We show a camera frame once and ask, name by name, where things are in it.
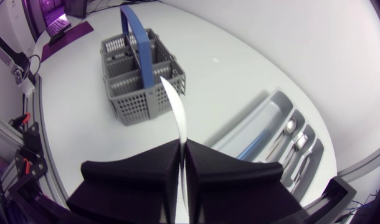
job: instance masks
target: gray plastic basket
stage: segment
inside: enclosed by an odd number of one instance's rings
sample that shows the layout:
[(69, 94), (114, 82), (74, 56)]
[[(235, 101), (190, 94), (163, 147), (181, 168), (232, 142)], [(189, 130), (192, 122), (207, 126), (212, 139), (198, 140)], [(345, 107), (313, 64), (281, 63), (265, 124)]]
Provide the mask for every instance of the gray plastic basket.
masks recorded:
[(148, 100), (133, 34), (117, 35), (102, 42), (107, 96), (115, 116), (125, 125), (157, 117), (171, 109), (160, 77), (167, 79), (178, 94), (186, 91), (186, 76), (182, 68), (151, 29), (146, 29), (146, 33), (150, 39), (155, 84), (147, 89), (149, 96), (154, 96)]

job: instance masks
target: white table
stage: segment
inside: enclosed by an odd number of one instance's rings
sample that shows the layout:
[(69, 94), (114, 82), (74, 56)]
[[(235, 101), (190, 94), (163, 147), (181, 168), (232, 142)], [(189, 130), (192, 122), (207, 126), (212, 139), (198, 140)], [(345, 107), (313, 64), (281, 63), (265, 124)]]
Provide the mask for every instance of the white table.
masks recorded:
[[(189, 139), (212, 146), (278, 87), (293, 100), (325, 147), (301, 205), (318, 198), (336, 175), (336, 162), (327, 128), (304, 92), (257, 51), (196, 16), (160, 2), (132, 9), (186, 72), (182, 101)], [(73, 25), (80, 21), (69, 19)], [(68, 195), (83, 181), (81, 163), (124, 159), (179, 136), (172, 111), (132, 126), (115, 119), (102, 80), (100, 43), (121, 33), (119, 7), (86, 20), (95, 30), (48, 58), (39, 71), (49, 146)], [(46, 33), (40, 36), (35, 54), (41, 55), (49, 39)], [(153, 133), (150, 141), (146, 130)]]

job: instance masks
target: black bracket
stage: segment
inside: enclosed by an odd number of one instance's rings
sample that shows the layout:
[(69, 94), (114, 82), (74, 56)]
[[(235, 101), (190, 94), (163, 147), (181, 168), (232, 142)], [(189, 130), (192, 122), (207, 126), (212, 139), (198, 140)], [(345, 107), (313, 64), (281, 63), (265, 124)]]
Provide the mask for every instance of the black bracket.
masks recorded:
[(23, 136), (24, 147), (18, 150), (15, 155), (17, 175), (18, 178), (21, 178), (28, 174), (37, 180), (47, 172), (38, 123), (35, 122)]

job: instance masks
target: purple mat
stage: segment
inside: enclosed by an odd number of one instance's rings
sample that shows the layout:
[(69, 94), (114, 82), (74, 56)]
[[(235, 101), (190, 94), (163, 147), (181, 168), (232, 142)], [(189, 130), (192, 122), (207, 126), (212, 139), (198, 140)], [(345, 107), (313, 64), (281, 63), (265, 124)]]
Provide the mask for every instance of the purple mat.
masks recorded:
[(49, 46), (49, 43), (43, 46), (42, 60), (44, 62), (54, 53), (58, 52), (63, 47), (69, 45), (69, 43), (77, 40), (78, 38), (93, 31), (93, 27), (88, 22), (83, 22), (65, 32), (65, 36), (58, 40), (54, 45)]

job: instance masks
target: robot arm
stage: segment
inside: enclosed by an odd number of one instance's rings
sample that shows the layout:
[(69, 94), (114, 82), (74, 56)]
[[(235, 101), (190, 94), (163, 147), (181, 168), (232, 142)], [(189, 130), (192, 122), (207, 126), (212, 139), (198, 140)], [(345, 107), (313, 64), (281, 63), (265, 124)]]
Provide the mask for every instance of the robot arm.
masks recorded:
[(10, 68), (11, 73), (16, 79), (16, 84), (29, 96), (34, 91), (34, 75), (29, 70), (28, 57), (20, 52), (16, 53), (5, 41), (0, 37), (0, 59)]

